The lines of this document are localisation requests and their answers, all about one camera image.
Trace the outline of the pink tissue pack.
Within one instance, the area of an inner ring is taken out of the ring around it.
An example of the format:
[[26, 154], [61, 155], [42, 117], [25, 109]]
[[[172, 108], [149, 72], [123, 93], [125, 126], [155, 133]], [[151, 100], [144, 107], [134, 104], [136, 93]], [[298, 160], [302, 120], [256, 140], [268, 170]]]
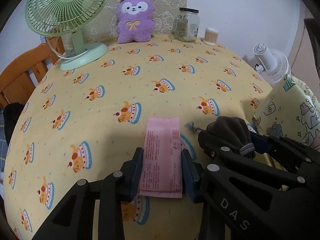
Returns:
[[182, 198], [180, 120], [149, 118], [146, 124], [139, 194]]

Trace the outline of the black drawstring pouch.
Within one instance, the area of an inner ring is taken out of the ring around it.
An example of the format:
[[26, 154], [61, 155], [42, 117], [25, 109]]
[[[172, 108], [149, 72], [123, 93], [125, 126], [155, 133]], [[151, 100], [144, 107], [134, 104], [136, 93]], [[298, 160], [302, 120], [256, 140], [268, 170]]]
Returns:
[[197, 127], [193, 122], [188, 122], [185, 126], [198, 132], [199, 146], [207, 155], [212, 152], [212, 148], [228, 147], [242, 157], [255, 158], [250, 130], [241, 118], [219, 116], [205, 129]]

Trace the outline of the yellow cake-print tablecloth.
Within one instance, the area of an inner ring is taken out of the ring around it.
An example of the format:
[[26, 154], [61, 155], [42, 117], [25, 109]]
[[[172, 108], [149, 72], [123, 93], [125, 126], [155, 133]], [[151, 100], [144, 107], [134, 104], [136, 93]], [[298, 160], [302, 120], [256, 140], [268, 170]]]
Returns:
[[218, 116], [251, 123], [271, 86], [228, 48], [157, 35], [120, 45], [76, 70], [53, 66], [18, 116], [4, 168], [7, 221], [31, 239], [79, 180], [104, 179], [143, 147], [149, 118], [178, 118], [181, 144], [210, 159], [186, 127]]

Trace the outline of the patterned fabric storage box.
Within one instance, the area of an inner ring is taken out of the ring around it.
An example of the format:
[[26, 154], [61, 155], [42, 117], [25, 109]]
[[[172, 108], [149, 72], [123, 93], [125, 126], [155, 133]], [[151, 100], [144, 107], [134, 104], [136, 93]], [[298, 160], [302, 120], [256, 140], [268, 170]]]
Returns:
[[303, 81], [285, 75], [253, 115], [259, 134], [288, 137], [319, 151], [319, 100]]

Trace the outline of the white floor fan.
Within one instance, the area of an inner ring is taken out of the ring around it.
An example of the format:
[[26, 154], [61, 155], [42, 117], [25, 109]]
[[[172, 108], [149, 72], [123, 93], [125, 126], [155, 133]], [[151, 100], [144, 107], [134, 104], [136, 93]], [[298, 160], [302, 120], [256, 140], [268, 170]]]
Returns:
[[259, 43], [254, 46], [253, 53], [258, 61], [255, 69], [271, 87], [275, 87], [286, 75], [291, 74], [288, 58], [283, 52]]

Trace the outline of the beige door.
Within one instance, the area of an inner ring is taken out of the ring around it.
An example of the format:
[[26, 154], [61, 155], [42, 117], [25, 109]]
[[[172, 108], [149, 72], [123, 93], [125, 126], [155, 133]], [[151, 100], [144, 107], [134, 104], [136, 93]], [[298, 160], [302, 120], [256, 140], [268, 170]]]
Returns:
[[300, 2], [299, 21], [296, 36], [289, 54], [291, 74], [304, 81], [316, 97], [319, 97], [319, 78], [308, 31], [304, 20], [313, 18], [303, 2]]

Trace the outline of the blue plaid bedding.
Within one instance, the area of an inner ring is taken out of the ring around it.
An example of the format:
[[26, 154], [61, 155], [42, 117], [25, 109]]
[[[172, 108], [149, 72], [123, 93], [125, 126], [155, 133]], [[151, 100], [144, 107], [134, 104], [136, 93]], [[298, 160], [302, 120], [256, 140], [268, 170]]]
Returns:
[[1, 110], [1, 124], [0, 124], [0, 171], [4, 172], [5, 159], [7, 157], [8, 145], [4, 133], [4, 117]]

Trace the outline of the black garment on chair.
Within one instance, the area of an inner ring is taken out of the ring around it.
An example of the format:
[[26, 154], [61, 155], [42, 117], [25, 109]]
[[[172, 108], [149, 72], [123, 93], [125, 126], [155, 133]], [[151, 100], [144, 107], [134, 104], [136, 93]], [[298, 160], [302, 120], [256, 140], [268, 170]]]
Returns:
[[6, 105], [4, 108], [4, 112], [3, 112], [4, 134], [5, 134], [7, 145], [10, 143], [15, 126], [18, 122], [18, 119], [23, 109], [24, 109], [24, 105], [19, 102], [10, 103]]

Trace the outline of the cotton swab container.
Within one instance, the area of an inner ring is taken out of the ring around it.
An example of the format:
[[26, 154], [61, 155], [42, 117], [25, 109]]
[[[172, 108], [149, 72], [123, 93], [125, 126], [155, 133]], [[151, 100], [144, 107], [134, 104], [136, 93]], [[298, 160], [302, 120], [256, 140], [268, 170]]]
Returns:
[[206, 28], [203, 42], [207, 45], [214, 46], [217, 43], [219, 31], [213, 28]]

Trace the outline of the wooden chair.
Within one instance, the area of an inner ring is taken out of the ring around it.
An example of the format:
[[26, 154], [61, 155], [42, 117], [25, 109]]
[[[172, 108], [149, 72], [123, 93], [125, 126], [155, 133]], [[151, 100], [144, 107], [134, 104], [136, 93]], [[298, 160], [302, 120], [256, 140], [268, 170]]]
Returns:
[[61, 37], [47, 37], [45, 40], [14, 59], [1, 73], [1, 108], [15, 102], [23, 105], [27, 103], [36, 87], [28, 72], [32, 71], [40, 82], [48, 72], [46, 59], [50, 59], [53, 64], [58, 61], [50, 46], [60, 54], [65, 52]]

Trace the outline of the glass jar with lid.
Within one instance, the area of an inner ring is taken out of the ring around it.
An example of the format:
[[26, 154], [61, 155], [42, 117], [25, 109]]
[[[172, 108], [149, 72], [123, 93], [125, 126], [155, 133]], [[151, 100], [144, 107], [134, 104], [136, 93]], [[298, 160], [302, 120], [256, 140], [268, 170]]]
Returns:
[[199, 10], [180, 7], [172, 26], [174, 37], [182, 42], [194, 42], [197, 40], [199, 25]]

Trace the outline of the purple plush bunny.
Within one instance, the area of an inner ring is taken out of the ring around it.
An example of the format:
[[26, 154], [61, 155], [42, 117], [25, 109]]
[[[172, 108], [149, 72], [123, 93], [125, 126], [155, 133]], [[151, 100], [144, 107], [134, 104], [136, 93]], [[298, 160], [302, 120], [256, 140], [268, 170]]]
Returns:
[[152, 0], [123, 0], [116, 9], [119, 44], [149, 42], [155, 29], [152, 14], [155, 5]]

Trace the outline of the beige patterned board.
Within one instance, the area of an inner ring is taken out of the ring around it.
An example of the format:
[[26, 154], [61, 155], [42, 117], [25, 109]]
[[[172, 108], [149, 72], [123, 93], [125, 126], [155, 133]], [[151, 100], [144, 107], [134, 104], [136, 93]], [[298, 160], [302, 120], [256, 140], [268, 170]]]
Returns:
[[[85, 43], [102, 41], [108, 37], [117, 36], [116, 8], [121, 0], [108, 0], [99, 15], [88, 25], [81, 29]], [[187, 0], [152, 0], [155, 4], [155, 11], [152, 19], [155, 22], [156, 34], [171, 33], [174, 17], [178, 14], [180, 7], [187, 5]]]

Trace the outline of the green desk fan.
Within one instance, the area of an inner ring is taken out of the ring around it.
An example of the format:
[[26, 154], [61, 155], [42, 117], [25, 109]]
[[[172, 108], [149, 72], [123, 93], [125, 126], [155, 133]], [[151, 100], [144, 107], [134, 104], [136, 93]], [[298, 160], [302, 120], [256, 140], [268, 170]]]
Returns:
[[51, 50], [59, 58], [61, 71], [80, 68], [98, 60], [108, 52], [101, 42], [85, 44], [81, 29], [93, 20], [108, 0], [28, 0], [25, 19], [30, 29], [44, 37], [70, 34], [73, 51], [61, 54]]

